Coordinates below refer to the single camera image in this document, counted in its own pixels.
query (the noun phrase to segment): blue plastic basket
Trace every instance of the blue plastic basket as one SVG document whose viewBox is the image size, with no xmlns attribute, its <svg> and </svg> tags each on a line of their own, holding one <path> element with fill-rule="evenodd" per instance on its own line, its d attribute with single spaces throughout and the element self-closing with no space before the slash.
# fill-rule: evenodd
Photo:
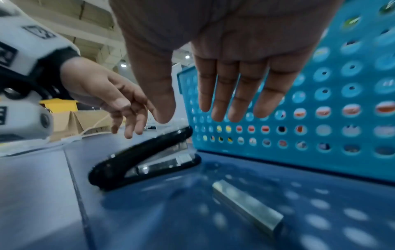
<svg viewBox="0 0 395 250">
<path fill-rule="evenodd" d="M 265 119 L 252 114 L 264 82 L 236 124 L 199 109 L 194 67 L 178 80 L 198 150 L 395 181 L 393 1 L 346 1 Z"/>
</svg>

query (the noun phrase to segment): hand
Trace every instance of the hand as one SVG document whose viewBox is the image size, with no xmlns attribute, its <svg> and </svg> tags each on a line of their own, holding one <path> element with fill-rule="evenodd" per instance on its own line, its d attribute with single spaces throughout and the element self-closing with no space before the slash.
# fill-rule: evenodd
<svg viewBox="0 0 395 250">
<path fill-rule="evenodd" d="M 125 137 L 142 134 L 148 112 L 155 112 L 138 85 L 101 65 L 82 57 L 67 60 L 60 78 L 70 95 L 81 103 L 100 107 L 113 119 L 111 132 L 117 133 L 126 117 Z"/>
<path fill-rule="evenodd" d="M 254 115 L 268 116 L 291 88 L 343 0 L 110 0 L 136 79 L 159 122 L 175 109 L 174 49 L 192 41 L 199 105 L 222 121 L 239 122 L 264 76 Z"/>
</svg>

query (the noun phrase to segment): table surface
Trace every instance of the table surface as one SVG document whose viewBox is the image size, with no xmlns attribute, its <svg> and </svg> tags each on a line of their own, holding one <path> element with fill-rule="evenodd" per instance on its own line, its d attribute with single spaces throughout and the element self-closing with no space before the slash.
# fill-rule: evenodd
<svg viewBox="0 0 395 250">
<path fill-rule="evenodd" d="M 154 135 L 98 135 L 0 159 L 6 187 L 0 215 L 7 216 L 1 249 L 47 249 L 55 242 L 91 250 L 395 248 L 389 186 L 203 152 L 196 167 L 111 192 L 89 184 L 96 163 Z M 219 180 L 285 216 L 274 241 L 213 196 Z"/>
</svg>

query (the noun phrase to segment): stapler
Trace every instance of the stapler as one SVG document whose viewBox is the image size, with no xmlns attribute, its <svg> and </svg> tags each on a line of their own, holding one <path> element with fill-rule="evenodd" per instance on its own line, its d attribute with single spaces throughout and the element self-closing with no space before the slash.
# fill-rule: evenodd
<svg viewBox="0 0 395 250">
<path fill-rule="evenodd" d="M 192 154 L 186 139 L 190 126 L 160 135 L 123 151 L 111 154 L 89 172 L 92 185 L 109 191 L 122 186 L 198 165 L 201 158 Z"/>
</svg>

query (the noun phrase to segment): black sleeve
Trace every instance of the black sleeve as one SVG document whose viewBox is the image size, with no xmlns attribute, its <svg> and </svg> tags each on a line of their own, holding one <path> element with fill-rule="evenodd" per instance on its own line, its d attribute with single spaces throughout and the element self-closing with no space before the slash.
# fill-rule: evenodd
<svg viewBox="0 0 395 250">
<path fill-rule="evenodd" d="M 79 54 L 68 47 L 66 49 L 55 50 L 50 55 L 38 61 L 43 71 L 38 76 L 37 83 L 46 89 L 53 98 L 73 100 L 60 80 L 60 68 L 65 61 L 77 56 Z"/>
</svg>

